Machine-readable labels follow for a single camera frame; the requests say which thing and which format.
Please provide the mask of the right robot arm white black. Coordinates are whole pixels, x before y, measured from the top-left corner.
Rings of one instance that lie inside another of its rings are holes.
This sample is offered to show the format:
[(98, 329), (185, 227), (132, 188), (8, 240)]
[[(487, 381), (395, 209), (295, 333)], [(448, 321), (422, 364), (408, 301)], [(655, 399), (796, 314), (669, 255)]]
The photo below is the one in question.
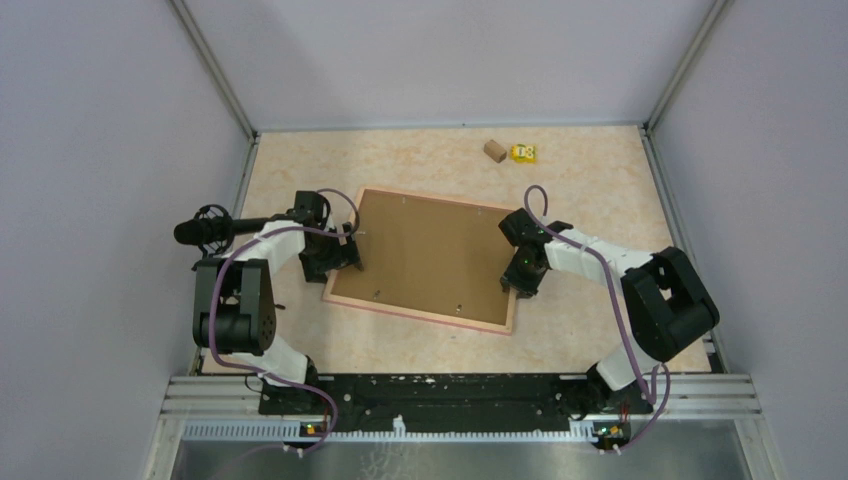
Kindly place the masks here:
[(720, 320), (689, 257), (677, 247), (632, 250), (565, 222), (542, 225), (524, 208), (498, 227), (515, 250), (500, 283), (518, 297), (537, 295), (550, 271), (577, 274), (607, 289), (621, 343), (587, 372), (586, 397), (600, 412), (614, 411), (631, 385), (652, 398), (656, 383), (645, 374), (655, 373)]

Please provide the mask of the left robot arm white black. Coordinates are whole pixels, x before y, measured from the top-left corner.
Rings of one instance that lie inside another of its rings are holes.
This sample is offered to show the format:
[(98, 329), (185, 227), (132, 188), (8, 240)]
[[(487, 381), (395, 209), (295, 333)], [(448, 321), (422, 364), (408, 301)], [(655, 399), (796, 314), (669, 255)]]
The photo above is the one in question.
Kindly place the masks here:
[(283, 401), (302, 414), (329, 396), (312, 360), (276, 335), (272, 277), (293, 258), (308, 283), (363, 267), (355, 242), (360, 213), (354, 210), (352, 221), (335, 226), (329, 192), (300, 190), (291, 208), (270, 217), (235, 219), (210, 204), (173, 230), (178, 243), (202, 254), (193, 268), (196, 345), (221, 366), (253, 372), (273, 391), (283, 388)]

